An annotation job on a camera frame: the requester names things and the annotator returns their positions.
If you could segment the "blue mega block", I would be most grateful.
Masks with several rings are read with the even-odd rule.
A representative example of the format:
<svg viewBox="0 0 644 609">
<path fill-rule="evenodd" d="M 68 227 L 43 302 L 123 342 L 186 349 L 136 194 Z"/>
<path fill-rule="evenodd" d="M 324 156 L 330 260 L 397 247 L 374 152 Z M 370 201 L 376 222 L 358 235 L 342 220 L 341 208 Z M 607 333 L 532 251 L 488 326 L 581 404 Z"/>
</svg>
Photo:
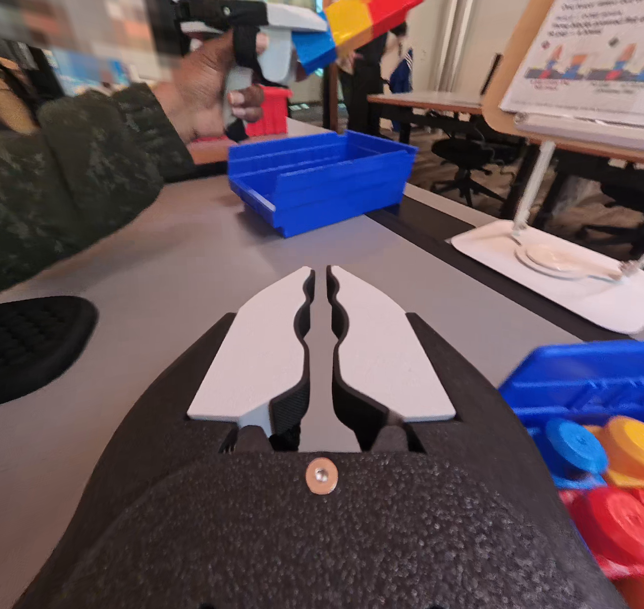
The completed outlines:
<svg viewBox="0 0 644 609">
<path fill-rule="evenodd" d="M 293 31 L 292 42 L 298 62 L 307 75 L 323 70 L 337 59 L 337 49 L 328 24 L 321 32 Z"/>
</svg>

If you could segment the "red plastic bin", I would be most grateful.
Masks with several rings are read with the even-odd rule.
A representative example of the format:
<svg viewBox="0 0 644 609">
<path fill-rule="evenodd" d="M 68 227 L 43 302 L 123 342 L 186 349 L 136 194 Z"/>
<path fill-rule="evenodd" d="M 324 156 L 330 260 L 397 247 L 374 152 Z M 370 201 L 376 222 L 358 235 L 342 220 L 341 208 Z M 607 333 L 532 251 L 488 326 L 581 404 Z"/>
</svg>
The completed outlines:
<svg viewBox="0 0 644 609">
<path fill-rule="evenodd" d="M 220 137 L 194 139 L 195 143 L 219 141 L 227 139 L 234 143 L 241 143 L 250 138 L 286 134 L 288 131 L 286 120 L 288 118 L 288 102 L 292 97 L 290 89 L 274 85 L 261 85 L 263 90 L 263 116 L 254 123 L 234 121 L 228 126 Z"/>
</svg>

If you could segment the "blue plastic bin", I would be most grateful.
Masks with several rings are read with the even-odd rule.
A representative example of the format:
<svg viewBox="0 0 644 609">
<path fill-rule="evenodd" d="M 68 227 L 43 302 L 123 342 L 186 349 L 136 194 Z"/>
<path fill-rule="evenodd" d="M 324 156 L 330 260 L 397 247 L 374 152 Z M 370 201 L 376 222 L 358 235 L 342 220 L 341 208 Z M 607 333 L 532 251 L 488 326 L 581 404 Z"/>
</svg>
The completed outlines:
<svg viewBox="0 0 644 609">
<path fill-rule="evenodd" d="M 230 189 L 282 237 L 399 204 L 417 148 L 351 130 L 229 149 Z"/>
<path fill-rule="evenodd" d="M 500 386 L 556 487 L 643 495 L 643 342 L 534 350 Z"/>
</svg>

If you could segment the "printed instruction sheet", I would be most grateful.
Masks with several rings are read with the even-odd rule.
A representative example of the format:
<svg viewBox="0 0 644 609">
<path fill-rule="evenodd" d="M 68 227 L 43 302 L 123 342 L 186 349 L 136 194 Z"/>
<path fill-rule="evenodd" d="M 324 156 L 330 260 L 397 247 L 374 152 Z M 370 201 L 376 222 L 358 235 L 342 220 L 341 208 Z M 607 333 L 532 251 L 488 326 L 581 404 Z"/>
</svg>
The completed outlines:
<svg viewBox="0 0 644 609">
<path fill-rule="evenodd" d="M 643 0 L 554 0 L 501 108 L 643 126 Z"/>
</svg>

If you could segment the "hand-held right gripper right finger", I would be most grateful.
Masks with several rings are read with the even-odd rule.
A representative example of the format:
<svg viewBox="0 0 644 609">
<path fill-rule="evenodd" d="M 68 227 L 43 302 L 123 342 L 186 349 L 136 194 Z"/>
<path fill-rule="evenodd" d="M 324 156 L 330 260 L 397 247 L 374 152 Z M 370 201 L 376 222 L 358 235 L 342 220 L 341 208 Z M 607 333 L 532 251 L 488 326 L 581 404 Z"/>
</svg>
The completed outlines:
<svg viewBox="0 0 644 609">
<path fill-rule="evenodd" d="M 407 312 L 338 265 L 326 268 L 336 337 L 332 401 L 368 452 L 385 427 L 454 421 L 457 412 Z"/>
</svg>

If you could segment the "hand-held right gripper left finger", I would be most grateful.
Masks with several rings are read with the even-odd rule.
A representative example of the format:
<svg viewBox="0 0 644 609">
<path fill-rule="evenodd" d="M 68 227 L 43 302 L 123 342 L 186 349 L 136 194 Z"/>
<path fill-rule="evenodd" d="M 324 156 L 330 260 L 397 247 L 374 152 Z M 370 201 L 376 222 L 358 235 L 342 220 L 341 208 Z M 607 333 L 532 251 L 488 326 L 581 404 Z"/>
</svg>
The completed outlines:
<svg viewBox="0 0 644 609">
<path fill-rule="evenodd" d="M 299 449 L 310 403 L 305 337 L 315 282 L 315 271 L 303 266 L 239 308 L 187 409 L 189 419 L 259 427 L 273 449 Z"/>
</svg>

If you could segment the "pile of mega blocks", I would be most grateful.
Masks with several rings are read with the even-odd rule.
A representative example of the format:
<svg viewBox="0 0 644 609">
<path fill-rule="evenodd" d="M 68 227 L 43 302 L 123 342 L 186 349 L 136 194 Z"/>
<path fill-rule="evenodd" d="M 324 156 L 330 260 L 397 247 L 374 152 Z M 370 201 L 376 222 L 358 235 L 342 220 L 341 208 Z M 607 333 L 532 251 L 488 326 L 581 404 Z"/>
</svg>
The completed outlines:
<svg viewBox="0 0 644 609">
<path fill-rule="evenodd" d="M 527 429 L 588 550 L 630 608 L 643 607 L 643 422 L 553 418 Z"/>
</svg>

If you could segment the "black office chair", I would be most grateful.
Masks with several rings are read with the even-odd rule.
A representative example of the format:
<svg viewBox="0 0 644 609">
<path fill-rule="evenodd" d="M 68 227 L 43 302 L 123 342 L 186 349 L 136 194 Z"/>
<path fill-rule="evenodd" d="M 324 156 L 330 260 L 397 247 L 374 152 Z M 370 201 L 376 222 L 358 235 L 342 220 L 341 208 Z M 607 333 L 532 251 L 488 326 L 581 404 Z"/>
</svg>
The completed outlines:
<svg viewBox="0 0 644 609">
<path fill-rule="evenodd" d="M 505 202 L 502 196 L 495 194 L 487 186 L 481 185 L 471 177 L 473 171 L 481 171 L 485 175 L 491 174 L 487 167 L 498 162 L 493 148 L 472 140 L 446 138 L 435 142 L 431 151 L 441 158 L 442 164 L 451 164 L 457 168 L 454 179 L 436 182 L 431 187 L 431 192 L 444 195 L 457 191 L 470 208 L 473 207 L 473 195 L 480 194 L 502 204 Z"/>
</svg>

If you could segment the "person's left forearm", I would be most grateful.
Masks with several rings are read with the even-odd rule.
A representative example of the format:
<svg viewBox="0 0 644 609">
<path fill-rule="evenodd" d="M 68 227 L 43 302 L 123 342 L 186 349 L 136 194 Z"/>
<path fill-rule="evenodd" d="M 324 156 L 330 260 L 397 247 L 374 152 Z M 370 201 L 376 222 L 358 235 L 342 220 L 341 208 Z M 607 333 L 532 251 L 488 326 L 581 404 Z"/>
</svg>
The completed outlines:
<svg viewBox="0 0 644 609">
<path fill-rule="evenodd" d="M 1 133 L 1 290 L 127 226 L 194 167 L 144 83 L 51 101 L 38 120 Z"/>
</svg>

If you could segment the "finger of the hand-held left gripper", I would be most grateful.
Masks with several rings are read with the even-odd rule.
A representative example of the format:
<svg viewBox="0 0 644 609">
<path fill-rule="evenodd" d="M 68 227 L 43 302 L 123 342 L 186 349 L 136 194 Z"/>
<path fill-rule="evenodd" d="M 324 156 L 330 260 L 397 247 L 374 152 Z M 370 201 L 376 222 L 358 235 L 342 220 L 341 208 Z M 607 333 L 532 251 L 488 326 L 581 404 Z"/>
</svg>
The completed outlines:
<svg viewBox="0 0 644 609">
<path fill-rule="evenodd" d="M 267 25 L 264 33 L 326 33 L 326 19 L 317 12 L 305 7 L 283 3 L 265 3 Z"/>
</svg>

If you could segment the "orange mega block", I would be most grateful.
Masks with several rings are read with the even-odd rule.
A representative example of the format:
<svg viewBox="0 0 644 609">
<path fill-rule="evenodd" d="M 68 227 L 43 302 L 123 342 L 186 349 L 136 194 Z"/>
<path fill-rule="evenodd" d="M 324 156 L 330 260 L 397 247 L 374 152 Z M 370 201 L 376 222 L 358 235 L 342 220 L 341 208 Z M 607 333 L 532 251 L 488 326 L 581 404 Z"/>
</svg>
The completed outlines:
<svg viewBox="0 0 644 609">
<path fill-rule="evenodd" d="M 339 56 L 374 38 L 372 17 L 364 0 L 336 0 L 325 8 L 325 15 Z"/>
</svg>

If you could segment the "blue jacket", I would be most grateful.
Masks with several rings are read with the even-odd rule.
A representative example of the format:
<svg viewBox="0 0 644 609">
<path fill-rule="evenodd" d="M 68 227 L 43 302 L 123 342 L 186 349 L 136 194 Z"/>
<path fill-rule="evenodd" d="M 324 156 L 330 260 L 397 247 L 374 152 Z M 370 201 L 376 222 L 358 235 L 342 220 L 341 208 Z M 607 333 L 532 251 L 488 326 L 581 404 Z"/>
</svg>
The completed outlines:
<svg viewBox="0 0 644 609">
<path fill-rule="evenodd" d="M 414 50 L 407 49 L 398 65 L 391 73 L 388 87 L 392 94 L 406 94 L 413 90 Z"/>
</svg>

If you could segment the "person's left hand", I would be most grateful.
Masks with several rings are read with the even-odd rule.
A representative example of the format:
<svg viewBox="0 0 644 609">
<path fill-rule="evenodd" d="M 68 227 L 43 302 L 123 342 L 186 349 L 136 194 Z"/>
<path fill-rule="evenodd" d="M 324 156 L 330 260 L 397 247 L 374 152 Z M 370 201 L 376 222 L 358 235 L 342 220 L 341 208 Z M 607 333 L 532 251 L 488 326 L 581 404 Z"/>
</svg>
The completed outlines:
<svg viewBox="0 0 644 609">
<path fill-rule="evenodd" d="M 263 116 L 263 90 L 247 83 L 240 90 L 227 91 L 226 81 L 236 66 L 232 30 L 207 41 L 187 56 L 169 85 L 157 88 L 157 99 L 181 140 L 224 134 L 228 108 L 233 117 L 257 122 Z"/>
</svg>

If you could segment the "wooden office table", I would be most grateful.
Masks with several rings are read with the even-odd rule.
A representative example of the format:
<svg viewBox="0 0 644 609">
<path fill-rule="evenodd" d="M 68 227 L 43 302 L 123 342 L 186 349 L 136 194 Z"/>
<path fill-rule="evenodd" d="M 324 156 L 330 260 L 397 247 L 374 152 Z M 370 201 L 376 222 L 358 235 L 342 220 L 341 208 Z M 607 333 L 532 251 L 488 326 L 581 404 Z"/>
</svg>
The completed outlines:
<svg viewBox="0 0 644 609">
<path fill-rule="evenodd" d="M 482 115 L 482 98 L 445 91 L 369 95 L 369 103 L 381 107 L 381 116 L 400 124 L 425 125 L 427 112 Z"/>
</svg>

